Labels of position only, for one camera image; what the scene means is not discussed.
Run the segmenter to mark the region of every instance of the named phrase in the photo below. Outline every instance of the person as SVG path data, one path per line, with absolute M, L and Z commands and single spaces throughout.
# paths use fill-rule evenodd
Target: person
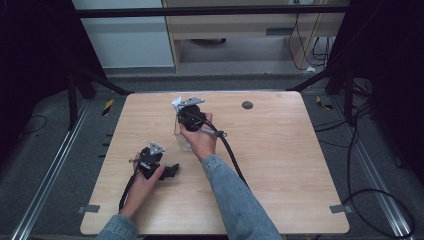
M 206 113 L 212 122 L 212 114 Z M 212 187 L 229 239 L 281 239 L 277 228 L 246 184 L 233 170 L 215 155 L 216 136 L 202 131 L 189 132 L 180 125 L 181 134 L 188 140 L 193 153 L 202 164 Z M 135 239 L 138 229 L 136 216 L 161 176 L 159 167 L 146 180 L 137 174 L 128 192 L 124 207 L 114 215 L 97 236 L 97 239 Z

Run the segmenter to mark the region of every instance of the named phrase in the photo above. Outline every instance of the denim sleeve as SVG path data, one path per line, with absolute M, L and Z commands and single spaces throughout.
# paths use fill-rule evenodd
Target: denim sleeve
M 281 239 L 261 204 L 227 164 L 210 155 L 202 166 L 229 239 Z
M 138 236 L 137 226 L 127 217 L 115 214 L 105 225 L 96 239 L 136 239 Z

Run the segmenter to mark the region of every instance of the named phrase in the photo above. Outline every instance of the floor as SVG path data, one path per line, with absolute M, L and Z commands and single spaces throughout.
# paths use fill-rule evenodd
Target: floor
M 317 47 L 316 56 L 325 46 Z M 319 64 L 322 61 L 311 61 Z M 322 70 L 315 67 L 315 73 Z M 142 76 L 111 77 L 110 80 L 125 89 L 136 92 L 151 91 L 202 91 L 202 90 L 284 90 L 307 80 L 315 74 L 298 70 L 291 61 L 289 48 L 283 38 L 227 39 L 226 43 L 217 40 L 186 41 L 181 58 L 181 67 L 176 73 L 146 73 Z M 367 81 L 358 79 L 367 86 Z M 327 96 L 323 91 L 326 81 L 320 81 L 302 92 L 312 124 L 322 129 L 330 122 L 342 119 L 337 110 L 343 95 Z M 39 209 L 37 221 L 31 226 L 33 239 L 89 239 L 79 231 L 83 215 L 77 213 L 80 206 L 88 203 L 91 191 L 101 169 L 110 134 L 113 134 L 120 110 L 125 102 L 110 90 L 95 85 L 98 95 L 95 101 L 79 98 L 79 107 L 88 105 L 85 121 L 77 134 L 72 148 L 66 154 L 63 165 L 59 166 L 51 191 Z M 317 103 L 320 96 L 324 105 Z M 108 116 L 101 112 L 107 100 L 114 104 Z M 355 97 L 355 106 L 360 107 L 366 99 Z M 13 162 L 7 171 L 0 175 L 0 239 L 9 239 L 32 199 L 37 194 L 44 176 L 55 159 L 63 139 L 67 134 L 66 92 L 58 93 L 41 101 L 34 110 L 33 117 L 24 130 L 21 141 L 10 155 Z M 324 156 L 336 189 L 341 199 L 348 196 L 346 187 L 347 166 L 351 169 L 352 190 L 374 187 L 369 176 L 365 158 L 371 159 L 384 186 L 408 207 L 416 222 L 416 233 L 410 239 L 424 239 L 424 187 L 409 169 L 398 168 L 391 146 L 383 137 L 379 122 L 372 112 L 358 121 L 359 142 L 352 151 L 348 164 L 348 145 L 352 129 L 341 125 L 329 131 L 317 132 Z M 375 194 L 366 194 L 355 200 L 358 209 L 366 219 L 384 231 L 393 234 L 387 211 L 381 207 L 382 200 Z M 400 209 L 405 221 L 411 226 L 408 214 Z M 366 226 L 356 213 L 347 214 L 351 229 L 338 236 L 324 235 L 320 239 L 388 239 Z M 307 239 L 310 236 L 287 236 L 287 239 Z

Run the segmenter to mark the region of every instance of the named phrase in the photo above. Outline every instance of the black plastic part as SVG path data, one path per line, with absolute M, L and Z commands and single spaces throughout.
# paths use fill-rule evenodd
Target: black plastic part
M 149 179 L 160 166 L 159 161 L 162 156 L 162 153 L 150 155 L 150 148 L 148 147 L 141 151 L 141 158 L 140 161 L 138 161 L 137 167 L 146 179 Z
M 200 111 L 199 106 L 191 105 L 183 107 L 178 112 L 178 122 L 184 125 L 190 132 L 199 130 L 206 121 L 206 114 Z
M 148 147 L 144 148 L 141 151 L 140 159 L 136 160 L 137 167 L 140 172 L 143 173 L 146 179 L 151 178 L 153 173 L 155 173 L 156 169 L 160 166 L 159 161 L 161 160 L 162 156 L 162 153 L 150 155 L 150 148 Z M 179 166 L 179 164 L 175 164 L 172 167 L 165 167 L 165 170 L 159 180 L 164 180 L 165 178 L 169 177 L 175 177 Z
M 160 176 L 159 180 L 164 180 L 168 177 L 175 177 L 175 174 L 177 173 L 179 167 L 180 164 L 178 163 L 172 167 L 165 167 L 165 170 L 163 171 L 162 176 Z

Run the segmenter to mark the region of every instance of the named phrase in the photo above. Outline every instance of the wooden table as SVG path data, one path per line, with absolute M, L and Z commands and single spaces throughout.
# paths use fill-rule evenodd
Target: wooden table
M 213 113 L 224 130 L 254 195 L 284 234 L 345 233 L 344 213 L 301 95 L 297 92 L 148 93 L 128 96 L 106 155 L 81 231 L 97 234 L 113 214 L 132 174 L 129 159 L 149 141 L 166 148 L 161 163 L 180 164 L 173 179 L 160 181 L 139 216 L 140 234 L 225 234 L 218 206 L 201 164 L 191 151 L 180 150 L 174 135 L 171 101 L 205 99 L 203 112 Z M 242 107 L 244 101 L 253 108 Z M 232 168 L 218 140 L 217 155 Z

